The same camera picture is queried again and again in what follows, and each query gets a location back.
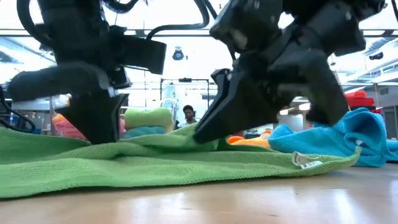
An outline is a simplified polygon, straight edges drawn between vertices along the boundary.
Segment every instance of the table surface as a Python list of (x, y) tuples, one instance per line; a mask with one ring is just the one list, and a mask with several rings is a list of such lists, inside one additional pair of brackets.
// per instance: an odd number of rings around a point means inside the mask
[(0, 223), (398, 223), (398, 164), (295, 179), (79, 190), (0, 202)]

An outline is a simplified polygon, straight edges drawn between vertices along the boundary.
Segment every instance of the man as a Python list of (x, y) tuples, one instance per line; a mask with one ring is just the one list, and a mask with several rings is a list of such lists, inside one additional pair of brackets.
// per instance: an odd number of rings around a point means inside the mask
[(188, 126), (190, 124), (197, 122), (196, 118), (194, 117), (194, 112), (193, 112), (192, 106), (190, 106), (190, 105), (184, 106), (182, 111), (185, 114), (185, 122), (179, 122), (178, 123), (179, 128), (183, 128), (185, 126)]

